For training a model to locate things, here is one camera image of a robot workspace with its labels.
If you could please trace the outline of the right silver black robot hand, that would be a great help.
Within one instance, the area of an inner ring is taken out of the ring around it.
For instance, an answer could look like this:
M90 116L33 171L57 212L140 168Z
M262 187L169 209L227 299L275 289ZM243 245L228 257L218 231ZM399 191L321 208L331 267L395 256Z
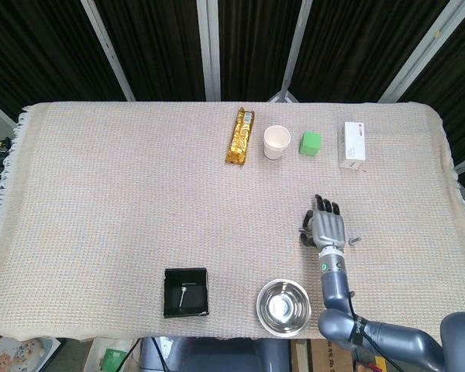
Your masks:
M301 243L316 247L319 252L328 246L343 250L346 245L345 226L339 205L318 194L298 231Z

